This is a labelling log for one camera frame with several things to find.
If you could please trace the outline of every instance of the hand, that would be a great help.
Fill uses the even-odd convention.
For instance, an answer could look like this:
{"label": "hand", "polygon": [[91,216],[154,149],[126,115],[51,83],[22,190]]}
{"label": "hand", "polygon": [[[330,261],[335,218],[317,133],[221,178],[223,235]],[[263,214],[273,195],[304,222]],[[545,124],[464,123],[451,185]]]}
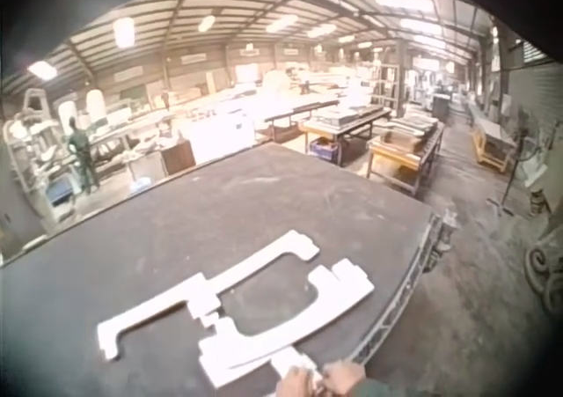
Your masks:
{"label": "hand", "polygon": [[312,397],[311,372],[304,368],[293,367],[278,382],[275,388],[276,397]]}
{"label": "hand", "polygon": [[366,371],[360,364],[339,361],[329,364],[323,370],[321,386],[338,395],[348,395],[366,378]]}

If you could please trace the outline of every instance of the ceiling light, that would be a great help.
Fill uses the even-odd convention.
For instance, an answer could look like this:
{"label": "ceiling light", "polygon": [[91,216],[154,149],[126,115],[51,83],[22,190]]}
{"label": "ceiling light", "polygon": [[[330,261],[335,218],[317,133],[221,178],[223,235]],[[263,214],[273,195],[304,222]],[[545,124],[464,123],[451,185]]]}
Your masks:
{"label": "ceiling light", "polygon": [[51,80],[56,77],[56,68],[46,61],[34,62],[27,70],[41,80]]}
{"label": "ceiling light", "polygon": [[402,18],[401,27],[404,27],[405,29],[416,30],[417,32],[442,35],[442,27],[440,25],[413,20],[411,18]]}
{"label": "ceiling light", "polygon": [[113,35],[117,48],[135,45],[135,21],[131,17],[118,18],[113,22]]}
{"label": "ceiling light", "polygon": [[321,25],[319,27],[315,27],[313,30],[307,33],[307,36],[310,38],[317,38],[319,36],[324,36],[326,34],[330,34],[336,30],[336,25]]}
{"label": "ceiling light", "polygon": [[354,41],[355,36],[353,34],[349,34],[348,36],[342,36],[341,38],[338,39],[339,43],[349,43]]}
{"label": "ceiling light", "polygon": [[434,9],[434,5],[430,0],[376,0],[376,3],[385,7],[416,11],[432,11]]}
{"label": "ceiling light", "polygon": [[209,30],[214,23],[215,23],[215,16],[207,16],[203,18],[197,30],[200,33],[207,32],[207,30]]}
{"label": "ceiling light", "polygon": [[419,34],[414,36],[414,40],[416,40],[419,43],[423,43],[424,45],[428,45],[430,47],[439,48],[439,49],[446,48],[446,42],[444,42],[443,40],[428,38],[427,36],[421,36]]}
{"label": "ceiling light", "polygon": [[283,16],[282,18],[278,18],[276,21],[272,22],[270,25],[266,27],[266,31],[268,33],[276,33],[288,26],[293,25],[299,19],[298,16],[295,14],[289,14],[287,16]]}

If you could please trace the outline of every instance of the warehouse ceiling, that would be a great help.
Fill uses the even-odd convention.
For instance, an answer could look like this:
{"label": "warehouse ceiling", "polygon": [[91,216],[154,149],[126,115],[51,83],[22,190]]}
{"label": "warehouse ceiling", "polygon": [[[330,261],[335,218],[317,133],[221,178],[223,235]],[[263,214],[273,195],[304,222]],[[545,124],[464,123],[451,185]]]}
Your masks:
{"label": "warehouse ceiling", "polygon": [[[357,48],[367,41],[379,47],[404,38],[410,48],[465,63],[478,51],[479,36],[490,31],[488,15],[468,0],[407,1],[412,8],[381,5],[377,0],[134,0],[75,32],[44,59],[58,71],[50,82],[61,85],[96,77],[117,62],[141,55],[165,55],[175,48],[206,44],[275,42]],[[297,15],[297,22],[276,33],[267,31],[288,14]],[[215,23],[207,32],[198,31],[209,15],[215,16]],[[113,34],[113,22],[124,17],[135,21],[135,45],[128,49],[118,48]],[[335,30],[311,37],[313,29],[327,24]],[[353,36],[353,41],[341,43],[347,36]],[[40,85],[28,72],[7,77],[2,84],[4,94]]]}

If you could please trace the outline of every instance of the table surface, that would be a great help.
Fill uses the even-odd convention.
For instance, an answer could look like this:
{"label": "table surface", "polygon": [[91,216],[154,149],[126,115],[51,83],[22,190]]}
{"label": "table surface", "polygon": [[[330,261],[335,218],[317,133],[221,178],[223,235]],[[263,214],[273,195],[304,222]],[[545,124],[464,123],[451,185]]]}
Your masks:
{"label": "table surface", "polygon": [[362,111],[364,113],[370,113],[373,111],[373,114],[364,115],[362,118],[354,120],[340,127],[335,127],[335,126],[331,126],[330,124],[308,120],[300,124],[300,129],[303,131],[307,131],[309,129],[315,131],[323,131],[331,135],[345,135],[346,133],[349,133],[350,131],[363,127],[366,124],[369,124],[375,120],[387,117],[391,113],[390,109],[381,108],[380,105],[369,106]]}
{"label": "table surface", "polygon": [[433,211],[384,185],[268,143],[116,205],[0,271],[4,378],[21,395],[261,396],[269,366],[219,390],[198,363],[210,334],[184,308],[125,334],[108,363],[96,326],[197,272],[214,276],[295,229],[321,253],[286,256],[221,296],[241,332],[295,316],[315,296],[317,265],[359,264],[375,291],[301,351],[319,364],[352,354],[389,304]]}

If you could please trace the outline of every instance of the concrete floor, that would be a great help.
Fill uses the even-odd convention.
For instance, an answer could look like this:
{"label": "concrete floor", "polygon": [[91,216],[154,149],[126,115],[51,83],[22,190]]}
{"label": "concrete floor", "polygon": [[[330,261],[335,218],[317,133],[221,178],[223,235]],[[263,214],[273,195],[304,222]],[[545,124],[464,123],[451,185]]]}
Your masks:
{"label": "concrete floor", "polygon": [[[304,139],[284,146],[303,152]],[[363,146],[354,148],[361,153]],[[365,154],[345,167],[359,175],[366,168]],[[453,209],[460,230],[452,251],[423,276],[397,326],[369,362],[370,376],[444,395],[499,395],[527,367],[549,323],[526,283],[522,260],[545,220],[526,219],[527,197],[518,190],[508,198],[516,216],[496,216],[486,198],[500,199],[506,180],[477,165],[470,128],[463,114],[453,112],[435,177],[421,200],[438,213]],[[111,178],[79,202],[79,212],[119,201],[128,183],[127,173]]]}

